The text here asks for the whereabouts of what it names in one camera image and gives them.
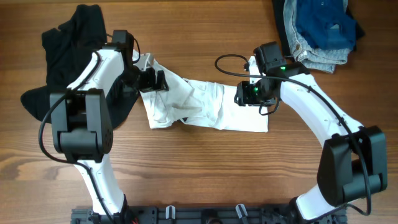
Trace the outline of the white t-shirt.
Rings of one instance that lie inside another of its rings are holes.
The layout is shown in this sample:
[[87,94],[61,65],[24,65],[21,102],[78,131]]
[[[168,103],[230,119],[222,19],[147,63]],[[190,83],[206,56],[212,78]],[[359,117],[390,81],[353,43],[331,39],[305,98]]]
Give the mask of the white t-shirt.
[[165,72],[169,90],[141,92],[150,128],[168,128],[181,121],[219,130],[268,132],[268,117],[260,115],[257,106],[234,102],[235,86],[182,78],[156,59],[152,68]]

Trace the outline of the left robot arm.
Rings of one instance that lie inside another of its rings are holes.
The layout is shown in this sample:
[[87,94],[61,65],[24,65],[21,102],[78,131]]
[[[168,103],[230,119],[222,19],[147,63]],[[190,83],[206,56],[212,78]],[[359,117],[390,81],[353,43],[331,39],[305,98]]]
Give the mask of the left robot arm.
[[126,30],[115,30],[111,42],[94,50],[81,75],[64,91],[50,95],[53,145],[75,166],[90,193],[93,206],[74,210],[72,223],[137,223],[114,176],[109,153],[113,125],[106,101],[110,93],[123,97],[167,91],[165,73],[152,68],[151,57],[133,58],[138,43]]

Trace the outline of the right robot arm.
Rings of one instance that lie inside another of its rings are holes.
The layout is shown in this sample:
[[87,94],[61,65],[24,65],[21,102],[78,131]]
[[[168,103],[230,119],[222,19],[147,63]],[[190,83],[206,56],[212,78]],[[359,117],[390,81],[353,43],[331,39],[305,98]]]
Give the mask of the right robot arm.
[[238,84],[234,102],[257,106],[270,115],[280,103],[289,105],[311,129],[322,147],[317,183],[292,199],[284,215],[290,222],[311,223],[352,207],[387,188],[386,137],[377,126],[364,127],[340,109],[300,62],[287,63],[276,42],[254,49],[246,62],[248,80]]

